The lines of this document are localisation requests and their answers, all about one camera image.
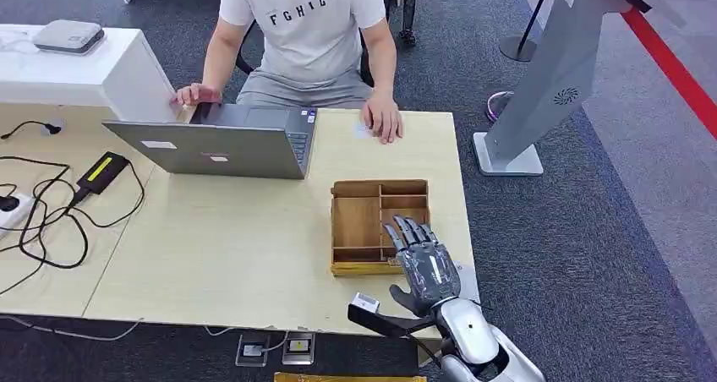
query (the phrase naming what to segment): man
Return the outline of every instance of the man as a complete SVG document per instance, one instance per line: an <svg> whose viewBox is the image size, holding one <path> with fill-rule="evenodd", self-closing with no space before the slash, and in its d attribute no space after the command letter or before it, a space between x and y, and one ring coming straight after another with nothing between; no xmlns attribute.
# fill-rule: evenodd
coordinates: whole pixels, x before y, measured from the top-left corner
<svg viewBox="0 0 717 382"><path fill-rule="evenodd" d="M364 124L381 143L402 137L393 100L396 46L383 0L222 0L202 82L177 91L180 105L221 101L254 19L264 32L264 58L247 78L238 104L361 108ZM358 72L359 29L373 89Z"/></svg>

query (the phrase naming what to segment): yellow label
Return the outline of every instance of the yellow label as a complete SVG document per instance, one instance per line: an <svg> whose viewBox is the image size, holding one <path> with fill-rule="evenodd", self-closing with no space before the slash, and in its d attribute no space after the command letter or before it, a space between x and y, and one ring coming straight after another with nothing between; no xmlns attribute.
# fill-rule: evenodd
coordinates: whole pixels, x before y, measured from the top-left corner
<svg viewBox="0 0 717 382"><path fill-rule="evenodd" d="M87 178L87 182L92 182L92 181L94 181L95 178L97 177L97 175L99 175L100 172L102 172L105 168L107 168L108 165L110 165L110 162L112 162L112 158L111 158L110 156L108 156L108 157L102 162L102 164L100 164L100 165L97 167L97 169L95 169L95 171L92 173L92 175L90 175L90 177Z"/></svg>

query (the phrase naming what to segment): laptop keyboard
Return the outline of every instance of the laptop keyboard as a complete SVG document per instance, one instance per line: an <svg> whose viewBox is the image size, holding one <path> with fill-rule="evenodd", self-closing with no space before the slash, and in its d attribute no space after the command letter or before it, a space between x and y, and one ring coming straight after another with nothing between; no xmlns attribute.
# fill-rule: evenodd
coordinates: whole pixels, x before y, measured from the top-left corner
<svg viewBox="0 0 717 382"><path fill-rule="evenodd" d="M304 162L304 152L306 151L306 145L309 141L309 135L306 133L287 133L289 143L293 148L293 153L296 154L296 159L299 164Z"/></svg>

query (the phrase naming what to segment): white t-shirt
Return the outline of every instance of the white t-shirt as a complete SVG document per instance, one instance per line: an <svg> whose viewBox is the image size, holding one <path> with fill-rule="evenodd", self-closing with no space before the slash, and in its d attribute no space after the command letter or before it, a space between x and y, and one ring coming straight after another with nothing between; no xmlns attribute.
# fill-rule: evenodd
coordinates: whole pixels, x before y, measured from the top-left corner
<svg viewBox="0 0 717 382"><path fill-rule="evenodd" d="M232 25L253 19L264 32L261 69L299 82L334 79L358 65L359 28L386 17L383 0L222 0Z"/></svg>

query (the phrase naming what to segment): wooden compartment tray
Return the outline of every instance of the wooden compartment tray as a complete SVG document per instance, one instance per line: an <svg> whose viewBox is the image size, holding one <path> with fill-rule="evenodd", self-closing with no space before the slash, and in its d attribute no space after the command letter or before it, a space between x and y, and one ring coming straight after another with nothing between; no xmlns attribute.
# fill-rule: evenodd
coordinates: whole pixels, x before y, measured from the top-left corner
<svg viewBox="0 0 717 382"><path fill-rule="evenodd" d="M401 274L383 224L394 215L430 224L425 180L341 181L331 189L331 273L335 276Z"/></svg>

